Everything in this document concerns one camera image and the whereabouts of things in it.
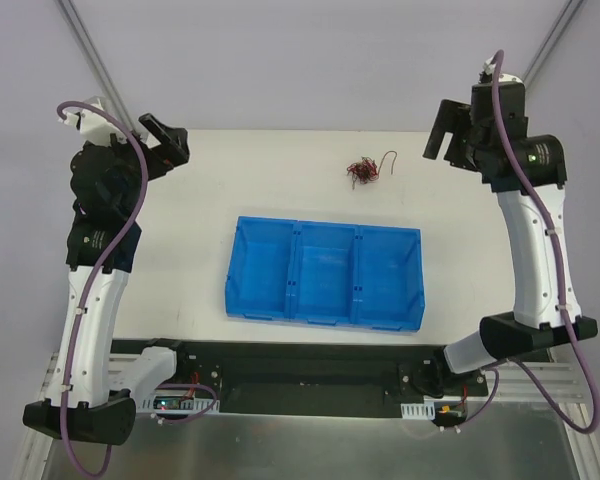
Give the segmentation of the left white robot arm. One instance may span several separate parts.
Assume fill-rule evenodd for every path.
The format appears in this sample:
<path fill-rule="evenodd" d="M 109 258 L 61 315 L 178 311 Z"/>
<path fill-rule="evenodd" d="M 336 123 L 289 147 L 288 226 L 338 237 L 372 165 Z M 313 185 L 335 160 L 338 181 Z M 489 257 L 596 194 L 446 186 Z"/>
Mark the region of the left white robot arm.
<path fill-rule="evenodd" d="M 177 345 L 162 340 L 109 374 L 117 312 L 141 237 L 137 217 L 149 181 L 188 162 L 187 132 L 144 114 L 139 121 L 157 141 L 149 147 L 103 97 L 64 102 L 58 113 L 85 140 L 70 162 L 68 310 L 46 394 L 26 405 L 23 422 L 55 439 L 118 446 L 130 436 L 142 401 L 162 383 L 179 389 L 191 377 Z"/>

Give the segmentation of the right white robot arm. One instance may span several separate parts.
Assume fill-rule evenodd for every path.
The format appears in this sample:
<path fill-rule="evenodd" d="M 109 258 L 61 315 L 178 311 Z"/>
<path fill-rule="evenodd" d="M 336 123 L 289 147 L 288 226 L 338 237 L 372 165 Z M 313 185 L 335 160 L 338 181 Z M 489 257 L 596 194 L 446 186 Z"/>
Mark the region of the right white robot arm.
<path fill-rule="evenodd" d="M 424 157 L 477 172 L 496 195 L 509 238 L 514 305 L 484 317 L 473 334 L 438 348 L 413 371 L 411 385 L 433 398 L 453 394 L 478 370 L 572 340 L 593 338 L 595 320 L 583 315 L 564 249 L 567 181 L 564 149 L 553 135 L 531 137 L 526 89 L 488 60 L 469 103 L 439 105 Z"/>

